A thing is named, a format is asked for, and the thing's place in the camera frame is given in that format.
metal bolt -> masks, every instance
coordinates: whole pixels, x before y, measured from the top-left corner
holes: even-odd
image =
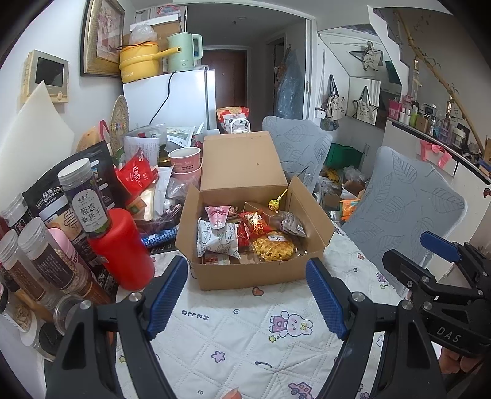
[[[365,300],[365,295],[363,295],[361,292],[353,292],[351,297],[355,302],[363,302]]]
[[[130,299],[130,302],[138,302],[143,298],[143,295],[141,292],[132,292],[130,295],[128,295],[128,298]]]
[[[405,299],[401,302],[401,306],[403,309],[410,311],[412,309],[412,302]]]
[[[82,301],[80,302],[80,309],[87,310],[92,306],[92,302],[90,301]]]

refrigerator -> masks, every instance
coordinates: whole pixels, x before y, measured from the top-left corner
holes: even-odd
[[[158,75],[123,85],[130,130],[150,124],[217,128],[215,71],[198,69]],[[159,110],[166,97],[165,104]]]

paper cup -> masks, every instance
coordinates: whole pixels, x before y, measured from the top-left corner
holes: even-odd
[[[196,186],[196,188],[199,189],[199,180],[201,178],[201,164],[199,164],[199,168],[196,169],[195,171],[188,172],[188,173],[176,173],[172,172],[172,177],[184,181],[189,184],[193,184]]]
[[[198,147],[180,148],[170,152],[169,159],[172,166],[174,166],[174,172],[190,173],[196,171],[201,165],[199,160],[200,152],[201,149]]]

green electric kettle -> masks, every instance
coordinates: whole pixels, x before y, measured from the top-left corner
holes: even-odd
[[[169,48],[180,47],[181,52],[167,58],[169,73],[180,71],[192,71],[194,69],[194,60],[203,57],[203,39],[199,34],[188,32],[179,32],[172,34],[167,38]],[[198,55],[194,56],[194,43],[197,44]]]

human hand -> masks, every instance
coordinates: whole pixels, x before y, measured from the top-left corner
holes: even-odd
[[[238,388],[235,388],[226,394],[222,399],[242,399],[242,395],[238,391]]]
[[[472,368],[478,364],[481,359],[469,359],[467,357],[460,358],[458,353],[452,352],[450,349],[442,348],[441,355],[438,360],[440,364],[440,369],[443,374],[451,374],[454,372],[469,372]]]

